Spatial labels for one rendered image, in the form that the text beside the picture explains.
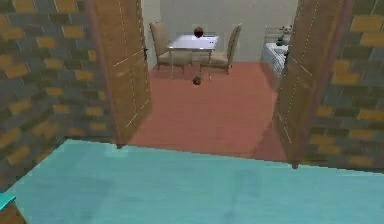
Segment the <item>white square dining table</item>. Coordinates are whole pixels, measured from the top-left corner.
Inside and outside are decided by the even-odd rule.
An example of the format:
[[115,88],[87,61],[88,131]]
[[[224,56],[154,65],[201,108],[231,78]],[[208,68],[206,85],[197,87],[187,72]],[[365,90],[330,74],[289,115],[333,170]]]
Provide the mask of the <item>white square dining table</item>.
[[207,52],[208,67],[211,67],[212,52],[216,49],[218,36],[181,35],[167,46],[170,57],[173,57],[174,51]]

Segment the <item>small white figurine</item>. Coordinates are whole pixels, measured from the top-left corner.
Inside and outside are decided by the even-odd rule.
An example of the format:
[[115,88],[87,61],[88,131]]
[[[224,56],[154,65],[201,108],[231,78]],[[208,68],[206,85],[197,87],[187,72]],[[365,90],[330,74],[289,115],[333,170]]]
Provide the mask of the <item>small white figurine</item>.
[[280,39],[281,39],[281,43],[283,45],[289,44],[290,38],[291,38],[291,33],[292,33],[292,28],[293,28],[292,25],[285,25],[281,28],[282,36],[280,37]]

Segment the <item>brown wooden room door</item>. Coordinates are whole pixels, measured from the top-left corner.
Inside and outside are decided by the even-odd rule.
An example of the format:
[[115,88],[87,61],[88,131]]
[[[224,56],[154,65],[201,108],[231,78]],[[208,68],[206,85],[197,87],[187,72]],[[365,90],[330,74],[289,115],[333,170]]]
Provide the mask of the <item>brown wooden room door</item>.
[[122,148],[152,107],[141,0],[85,0],[85,5],[113,119],[114,143]]
[[299,0],[273,112],[274,129],[294,169],[302,161],[353,4],[354,0]]

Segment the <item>beige upholstered dining chair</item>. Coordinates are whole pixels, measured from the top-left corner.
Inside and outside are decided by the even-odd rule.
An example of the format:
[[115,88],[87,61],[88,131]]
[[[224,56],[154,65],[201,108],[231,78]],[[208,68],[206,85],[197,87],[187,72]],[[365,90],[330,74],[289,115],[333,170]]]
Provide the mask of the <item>beige upholstered dining chair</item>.
[[232,62],[235,54],[235,50],[238,44],[239,36],[242,30],[242,24],[237,24],[228,41],[226,52],[213,51],[210,55],[200,57],[199,71],[203,68],[217,68],[223,69],[226,73],[232,68]]
[[168,49],[169,37],[166,25],[162,21],[155,21],[149,24],[153,38],[157,69],[162,66],[179,67],[185,72],[186,67],[192,63],[190,51],[170,51]]

